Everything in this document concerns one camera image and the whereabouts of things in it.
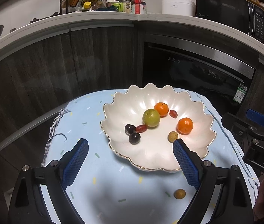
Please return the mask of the tan longan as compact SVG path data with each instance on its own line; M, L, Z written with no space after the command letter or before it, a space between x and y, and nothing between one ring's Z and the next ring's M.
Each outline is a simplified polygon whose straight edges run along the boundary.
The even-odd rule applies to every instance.
M183 199L186 196L186 192L184 189L177 189L173 195L175 199Z
M179 135L176 131L171 131L169 134L168 134L168 141L173 143L175 140L177 140L179 138Z

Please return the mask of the large orange mandarin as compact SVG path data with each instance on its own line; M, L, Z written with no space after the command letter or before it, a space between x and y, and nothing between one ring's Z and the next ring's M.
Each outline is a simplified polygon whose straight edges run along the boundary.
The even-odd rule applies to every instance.
M177 123L177 131L182 135L188 135L193 129L193 121L190 118L182 118Z

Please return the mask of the green round fruit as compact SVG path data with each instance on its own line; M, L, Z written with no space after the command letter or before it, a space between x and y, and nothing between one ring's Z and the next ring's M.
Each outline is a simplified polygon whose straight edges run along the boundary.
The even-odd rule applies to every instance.
M155 109L148 109L143 113L143 123L147 127L156 127L160 122L160 114Z

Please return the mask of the small orange mandarin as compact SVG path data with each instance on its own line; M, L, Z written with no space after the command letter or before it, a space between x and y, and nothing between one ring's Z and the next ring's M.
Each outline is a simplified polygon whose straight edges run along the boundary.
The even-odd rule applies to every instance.
M154 109L159 113L160 117L165 117L169 112L169 107L166 103L158 102Z

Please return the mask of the light blue confetti cloth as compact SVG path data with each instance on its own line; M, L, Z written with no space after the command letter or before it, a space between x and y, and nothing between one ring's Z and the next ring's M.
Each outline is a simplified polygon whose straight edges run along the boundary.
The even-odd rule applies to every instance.
M96 91L69 102L52 124L42 164L61 159L84 138L89 152L66 192L85 223L177 223L195 189L182 172L141 171L112 152L100 122L114 93ZM183 199L175 199L177 189L185 190Z

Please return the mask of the black built-in dishwasher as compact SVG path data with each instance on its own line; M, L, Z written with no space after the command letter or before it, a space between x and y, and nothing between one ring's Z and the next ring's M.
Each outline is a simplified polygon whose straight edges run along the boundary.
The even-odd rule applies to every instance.
M170 85L205 96L220 115L237 114L254 67L200 43L148 34L144 41L143 85Z

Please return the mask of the white scalloped ceramic bowl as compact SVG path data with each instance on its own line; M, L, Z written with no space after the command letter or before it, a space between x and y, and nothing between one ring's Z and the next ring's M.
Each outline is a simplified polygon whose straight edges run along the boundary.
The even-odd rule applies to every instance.
M166 115L160 119L158 126L141 133L139 143L129 143L124 131L126 124L143 124L144 112L158 102L164 102L170 110L176 111L177 118ZM114 93L112 103L103 106L105 118L100 125L113 153L134 167L142 171L178 172L180 166L173 154L173 144L167 139L168 134L177 130L180 119L190 118L194 123L192 131L179 137L191 151L205 158L209 153L209 145L217 136L211 128L214 117L206 114L205 109L201 100L195 101L187 91L177 92L170 85L162 88L152 83L144 88L132 85L124 93Z

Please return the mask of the black microwave oven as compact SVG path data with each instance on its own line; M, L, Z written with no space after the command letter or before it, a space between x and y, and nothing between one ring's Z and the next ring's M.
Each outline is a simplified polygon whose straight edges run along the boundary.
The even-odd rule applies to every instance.
M264 10L247 0L196 0L196 17L235 28L264 43Z

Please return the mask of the white rice cooker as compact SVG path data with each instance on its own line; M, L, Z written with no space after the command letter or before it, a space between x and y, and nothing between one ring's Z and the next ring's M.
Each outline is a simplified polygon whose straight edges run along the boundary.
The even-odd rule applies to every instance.
M196 5L191 0L162 0L162 13L195 17Z

